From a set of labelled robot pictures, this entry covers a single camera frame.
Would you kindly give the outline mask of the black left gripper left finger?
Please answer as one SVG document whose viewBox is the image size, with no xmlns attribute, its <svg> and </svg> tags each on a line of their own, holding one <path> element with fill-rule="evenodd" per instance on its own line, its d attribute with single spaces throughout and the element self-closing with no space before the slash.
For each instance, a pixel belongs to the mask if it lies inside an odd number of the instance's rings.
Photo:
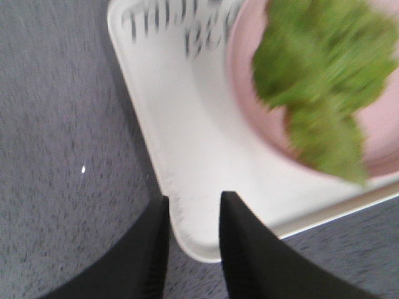
<svg viewBox="0 0 399 299">
<path fill-rule="evenodd" d="M 46 298 L 163 298 L 170 240 L 169 200 L 151 200 L 98 261 Z"/>
</svg>

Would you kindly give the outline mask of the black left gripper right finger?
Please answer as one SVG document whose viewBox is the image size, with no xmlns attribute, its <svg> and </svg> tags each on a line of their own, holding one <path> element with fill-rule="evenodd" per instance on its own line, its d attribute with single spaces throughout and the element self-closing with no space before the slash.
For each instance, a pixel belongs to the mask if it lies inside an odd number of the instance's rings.
<svg viewBox="0 0 399 299">
<path fill-rule="evenodd" d="M 233 191 L 221 194 L 219 246 L 230 298 L 375 298 L 278 239 Z"/>
</svg>

